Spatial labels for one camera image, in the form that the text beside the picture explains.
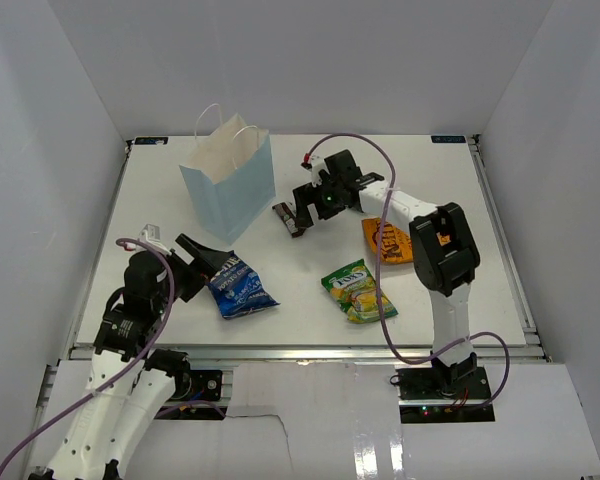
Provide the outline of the brown chocolate bar wrapper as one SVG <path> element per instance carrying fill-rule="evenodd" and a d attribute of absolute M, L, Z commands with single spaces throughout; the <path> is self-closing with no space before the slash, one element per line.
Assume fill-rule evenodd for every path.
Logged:
<path fill-rule="evenodd" d="M 298 226 L 296 213 L 289 203 L 280 202 L 274 204 L 272 210 L 285 225 L 292 238 L 301 237 L 305 233 L 306 229 Z"/>

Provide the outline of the blue Kettle chips bag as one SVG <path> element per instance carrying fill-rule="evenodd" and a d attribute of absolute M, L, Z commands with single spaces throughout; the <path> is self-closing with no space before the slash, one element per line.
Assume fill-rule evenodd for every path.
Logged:
<path fill-rule="evenodd" d="M 234 252 L 207 283 L 225 320 L 273 308 L 279 303 L 264 289 L 258 273 Z"/>

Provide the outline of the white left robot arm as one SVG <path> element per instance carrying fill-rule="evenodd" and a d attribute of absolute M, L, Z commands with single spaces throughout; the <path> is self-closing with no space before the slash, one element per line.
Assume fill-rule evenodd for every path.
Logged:
<path fill-rule="evenodd" d="M 176 301 L 188 302 L 230 255 L 181 234 L 185 261 L 151 233 L 119 239 L 130 251 L 124 280 L 106 302 L 84 396 L 54 417 L 72 419 L 33 479 L 121 479 L 151 422 L 182 407 L 211 406 L 183 352 L 155 343 Z"/>

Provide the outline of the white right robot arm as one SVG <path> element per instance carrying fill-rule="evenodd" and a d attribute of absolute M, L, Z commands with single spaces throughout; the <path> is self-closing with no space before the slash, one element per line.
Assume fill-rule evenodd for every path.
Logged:
<path fill-rule="evenodd" d="M 298 229 L 313 225 L 313 206 L 321 220 L 353 209 L 408 234 L 415 273 L 431 299 L 432 388 L 443 398 L 457 397 L 477 368 L 468 297 L 480 254 L 463 209 L 453 202 L 438 206 L 419 200 L 375 172 L 363 173 L 348 150 L 320 161 L 306 155 L 302 167 L 311 181 L 292 191 Z"/>

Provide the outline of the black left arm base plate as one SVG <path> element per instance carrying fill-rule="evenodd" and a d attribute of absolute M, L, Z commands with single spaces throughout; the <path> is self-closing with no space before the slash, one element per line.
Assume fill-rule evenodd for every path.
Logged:
<path fill-rule="evenodd" d="M 176 390 L 170 401 L 184 402 L 194 399 L 219 401 L 222 384 L 221 370 L 189 370 L 176 375 Z"/>

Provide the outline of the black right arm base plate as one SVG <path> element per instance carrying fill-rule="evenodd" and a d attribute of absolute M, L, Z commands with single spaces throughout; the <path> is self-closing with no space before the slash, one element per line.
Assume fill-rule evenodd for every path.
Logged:
<path fill-rule="evenodd" d="M 483 367 L 454 384 L 446 384 L 433 368 L 398 369 L 389 379 L 402 400 L 486 400 L 491 388 Z"/>

